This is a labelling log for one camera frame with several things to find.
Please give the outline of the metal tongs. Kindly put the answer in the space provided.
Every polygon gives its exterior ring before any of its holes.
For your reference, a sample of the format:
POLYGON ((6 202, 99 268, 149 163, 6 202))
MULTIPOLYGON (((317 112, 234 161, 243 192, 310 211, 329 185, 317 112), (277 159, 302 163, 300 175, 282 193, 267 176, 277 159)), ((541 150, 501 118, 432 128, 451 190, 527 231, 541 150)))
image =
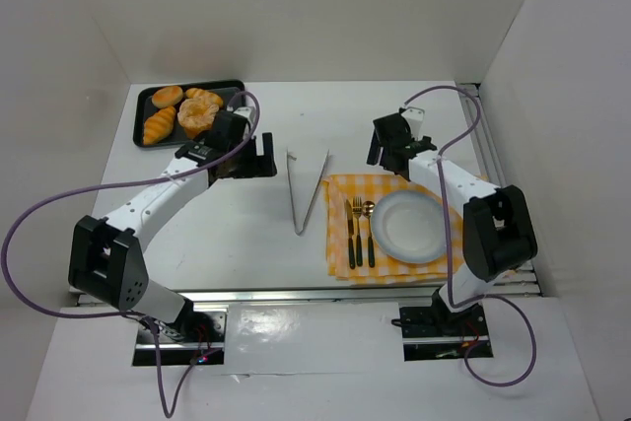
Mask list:
POLYGON ((287 182, 296 236, 305 232, 328 159, 329 151, 319 145, 293 147, 286 151, 287 182))

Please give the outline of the large sugared bread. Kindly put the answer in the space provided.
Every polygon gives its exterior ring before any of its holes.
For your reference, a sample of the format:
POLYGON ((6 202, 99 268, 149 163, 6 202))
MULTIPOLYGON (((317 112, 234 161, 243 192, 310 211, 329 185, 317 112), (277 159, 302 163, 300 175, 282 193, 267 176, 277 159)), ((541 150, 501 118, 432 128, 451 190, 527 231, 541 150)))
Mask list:
POLYGON ((220 108, 201 99, 187 99, 182 102, 177 113, 178 124, 188 139, 212 128, 220 108))

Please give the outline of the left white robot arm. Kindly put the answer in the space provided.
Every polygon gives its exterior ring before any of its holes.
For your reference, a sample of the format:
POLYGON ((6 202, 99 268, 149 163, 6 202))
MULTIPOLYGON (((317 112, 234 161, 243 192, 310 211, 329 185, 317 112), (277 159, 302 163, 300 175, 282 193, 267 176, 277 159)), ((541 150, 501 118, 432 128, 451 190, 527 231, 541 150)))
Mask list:
POLYGON ((118 209, 75 226, 68 280, 72 287, 121 312, 151 318, 168 337, 190 338, 212 320, 185 296, 150 279, 144 252, 189 201, 224 178, 273 177, 273 136, 252 134, 249 120, 222 111, 212 127, 185 142, 161 175, 118 209))

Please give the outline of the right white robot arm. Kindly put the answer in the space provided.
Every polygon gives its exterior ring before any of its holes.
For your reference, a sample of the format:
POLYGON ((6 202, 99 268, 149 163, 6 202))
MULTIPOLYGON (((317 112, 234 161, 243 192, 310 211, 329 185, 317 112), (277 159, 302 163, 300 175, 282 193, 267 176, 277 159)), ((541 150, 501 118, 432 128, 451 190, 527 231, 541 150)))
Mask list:
POLYGON ((524 193, 470 174, 442 156, 427 136, 413 135, 420 122, 399 111, 374 121, 369 165, 420 185, 441 198, 447 256, 452 257, 450 211, 462 219, 463 264, 448 262, 447 283, 432 296, 434 324, 445 326, 478 303, 496 281, 538 253, 524 193))

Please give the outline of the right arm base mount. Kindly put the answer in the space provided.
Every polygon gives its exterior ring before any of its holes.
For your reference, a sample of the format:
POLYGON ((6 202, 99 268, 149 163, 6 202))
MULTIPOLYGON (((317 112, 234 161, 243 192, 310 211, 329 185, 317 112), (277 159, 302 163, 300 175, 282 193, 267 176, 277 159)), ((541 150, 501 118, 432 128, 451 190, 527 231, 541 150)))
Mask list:
POLYGON ((390 322, 401 332, 406 362, 492 358, 485 313, 480 305, 439 319, 430 307, 400 307, 390 322))

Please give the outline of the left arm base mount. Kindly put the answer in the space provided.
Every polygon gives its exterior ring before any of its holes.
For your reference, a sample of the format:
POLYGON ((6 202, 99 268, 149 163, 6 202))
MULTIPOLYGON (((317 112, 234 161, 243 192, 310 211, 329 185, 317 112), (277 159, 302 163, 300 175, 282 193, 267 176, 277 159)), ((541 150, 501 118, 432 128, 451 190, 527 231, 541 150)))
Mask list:
MULTIPOLYGON (((158 340, 163 366, 184 367, 192 359, 200 366, 220 366, 225 361, 225 338, 228 321, 227 308, 212 308, 205 314, 212 322, 212 329, 199 328, 185 337, 176 335, 170 329, 158 325, 158 340)), ((133 367, 154 367, 156 365, 155 342, 150 328, 140 323, 137 330, 133 367)))

